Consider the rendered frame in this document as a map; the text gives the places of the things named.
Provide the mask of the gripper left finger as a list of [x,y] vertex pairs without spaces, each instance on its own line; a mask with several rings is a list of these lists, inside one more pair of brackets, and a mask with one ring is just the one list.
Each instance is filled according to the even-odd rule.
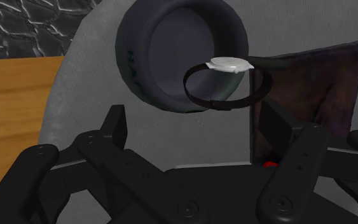
[[66,150],[23,150],[0,182],[0,224],[57,224],[73,193],[88,190],[107,224],[209,224],[206,203],[125,148],[125,108],[111,106],[102,127]]

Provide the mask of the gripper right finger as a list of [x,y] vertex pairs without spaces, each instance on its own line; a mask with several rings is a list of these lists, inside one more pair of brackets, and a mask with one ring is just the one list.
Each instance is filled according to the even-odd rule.
[[324,127],[297,121],[273,99],[262,102],[259,129],[280,157],[258,197],[259,224],[358,224],[358,216],[313,192],[327,176],[358,203],[358,130],[345,149],[332,148],[335,137]]

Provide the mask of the dark purple box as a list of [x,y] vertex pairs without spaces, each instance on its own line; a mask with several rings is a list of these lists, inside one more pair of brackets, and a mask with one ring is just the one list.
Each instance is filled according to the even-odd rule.
[[358,41],[280,55],[296,64],[272,71],[268,96],[298,120],[345,138],[358,94]]

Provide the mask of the dark blue bowl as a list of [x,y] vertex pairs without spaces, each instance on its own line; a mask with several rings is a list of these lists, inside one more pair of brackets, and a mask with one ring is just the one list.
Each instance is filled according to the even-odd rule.
[[214,57],[249,54],[242,20],[224,0],[135,0],[116,35],[116,63],[127,87],[142,101],[165,111],[196,113],[201,99],[224,101],[243,74],[206,69],[183,78],[191,67]]

